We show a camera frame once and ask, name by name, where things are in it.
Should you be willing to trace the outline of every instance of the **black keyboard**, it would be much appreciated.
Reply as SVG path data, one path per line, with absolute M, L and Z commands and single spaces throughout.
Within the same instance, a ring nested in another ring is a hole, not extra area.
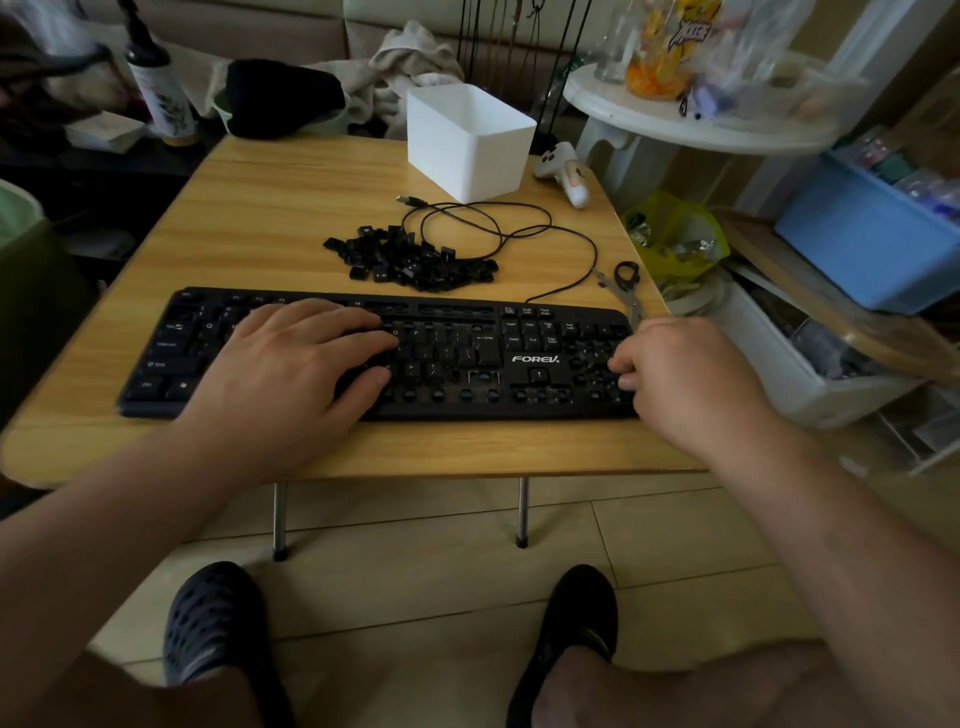
M 324 298 L 378 314 L 400 340 L 368 366 L 394 378 L 371 420 L 631 417 L 607 360 L 630 334 L 606 308 L 285 291 L 186 288 L 167 304 L 117 402 L 126 417 L 176 417 L 252 309 Z M 338 382 L 342 392 L 362 370 Z

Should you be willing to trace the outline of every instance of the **green trash can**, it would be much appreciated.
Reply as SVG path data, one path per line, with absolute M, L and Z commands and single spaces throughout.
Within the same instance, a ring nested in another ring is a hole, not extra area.
M 40 203 L 0 180 L 0 427 L 95 301 Z

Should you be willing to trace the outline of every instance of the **tile floor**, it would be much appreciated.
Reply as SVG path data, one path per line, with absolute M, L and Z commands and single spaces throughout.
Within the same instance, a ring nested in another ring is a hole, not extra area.
M 869 424 L 823 440 L 960 550 L 960 468 L 908 479 Z M 202 565 L 230 559 L 267 595 L 304 728 L 472 728 L 503 724 L 544 600 L 574 564 L 593 564 L 617 589 L 624 666 L 691 667 L 818 633 L 777 557 L 707 473 L 536 478 L 531 501 L 521 551 L 515 481 L 304 483 L 289 496 L 292 556 L 272 564 L 271 493 L 258 489 L 164 561 L 95 647 L 159 682 L 175 591 Z

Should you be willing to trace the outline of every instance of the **snack bag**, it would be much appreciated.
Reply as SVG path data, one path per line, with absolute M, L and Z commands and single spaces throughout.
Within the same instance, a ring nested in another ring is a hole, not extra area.
M 707 40 L 721 0 L 660 0 L 647 15 L 626 86 L 643 99 L 673 101 L 690 85 L 691 60 Z

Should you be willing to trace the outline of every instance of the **person's left hand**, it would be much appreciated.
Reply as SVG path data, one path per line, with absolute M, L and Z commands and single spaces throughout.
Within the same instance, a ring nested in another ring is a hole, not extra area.
M 337 400 L 337 380 L 397 345 L 380 317 L 320 299 L 271 304 L 236 328 L 172 428 L 195 457 L 218 458 L 253 485 L 331 452 L 390 372 L 371 367 Z

